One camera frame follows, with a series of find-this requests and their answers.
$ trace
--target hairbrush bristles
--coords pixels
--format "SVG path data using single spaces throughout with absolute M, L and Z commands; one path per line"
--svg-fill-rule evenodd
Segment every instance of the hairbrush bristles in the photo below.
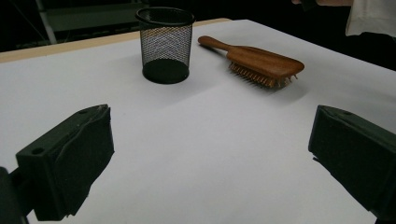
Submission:
M 291 83 L 291 77 L 283 77 L 283 78 L 267 77 L 259 72 L 248 69 L 238 63 L 230 63 L 229 68 L 238 76 L 243 77 L 255 84 L 259 84 L 269 88 L 273 88 L 275 86 L 281 88 Z

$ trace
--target mesh pencil cup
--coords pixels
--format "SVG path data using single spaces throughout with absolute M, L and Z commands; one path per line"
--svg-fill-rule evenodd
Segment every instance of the mesh pencil cup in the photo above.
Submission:
M 194 16 L 173 7 L 146 7 L 139 20 L 143 76 L 155 83 L 174 84 L 190 73 Z

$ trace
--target table edge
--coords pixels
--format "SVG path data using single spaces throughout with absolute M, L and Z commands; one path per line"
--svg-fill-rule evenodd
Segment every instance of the table edge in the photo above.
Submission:
M 217 18 L 217 19 L 206 20 L 206 21 L 196 21 L 193 24 L 193 26 L 195 27 L 195 26 L 207 25 L 207 24 L 223 22 L 223 21 L 230 21 L 230 19 Z M 72 50 L 77 50 L 77 49 L 93 48 L 93 47 L 103 46 L 103 45 L 107 45 L 107 44 L 113 44 L 113 43 L 119 43 L 119 42 L 123 42 L 123 41 L 133 40 L 133 39 L 137 39 L 139 37 L 140 37 L 140 32 L 135 31 L 135 32 L 126 33 L 126 34 L 109 35 L 109 36 L 61 43 L 61 44 L 56 44 L 56 45 L 48 45 L 48 46 L 43 46 L 43 47 L 31 48 L 31 49 L 18 49 L 18 50 L 12 50 L 12 51 L 5 51 L 5 52 L 0 52 L 0 63 L 13 62 L 13 61 L 17 61 L 17 60 L 34 58 L 34 57 L 39 57 L 39 56 L 47 56 L 47 55 L 51 55 L 51 54 L 62 53 L 62 52 L 67 52 L 67 51 L 72 51 Z

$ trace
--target white tabletop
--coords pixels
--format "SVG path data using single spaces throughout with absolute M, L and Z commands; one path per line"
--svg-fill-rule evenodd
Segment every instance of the white tabletop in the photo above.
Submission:
M 261 89 L 229 72 L 224 51 L 200 47 L 200 35 L 305 69 L 280 91 Z M 139 39 L 0 63 L 0 165 L 9 172 L 19 150 L 73 113 L 111 107 L 115 154 L 61 223 L 375 223 L 307 147 L 318 105 L 396 133 L 394 71 L 253 21 L 194 27 L 181 83 L 152 83 L 141 69 Z

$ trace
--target hairbrush handle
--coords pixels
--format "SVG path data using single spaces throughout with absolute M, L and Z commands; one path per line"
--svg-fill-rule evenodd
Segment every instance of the hairbrush handle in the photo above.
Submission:
M 217 39 L 207 36 L 207 35 L 202 35 L 198 38 L 198 43 L 205 45 L 207 47 L 215 48 L 215 49 L 222 49 L 222 50 L 230 50 L 233 46 L 225 44 L 221 41 L 218 41 Z

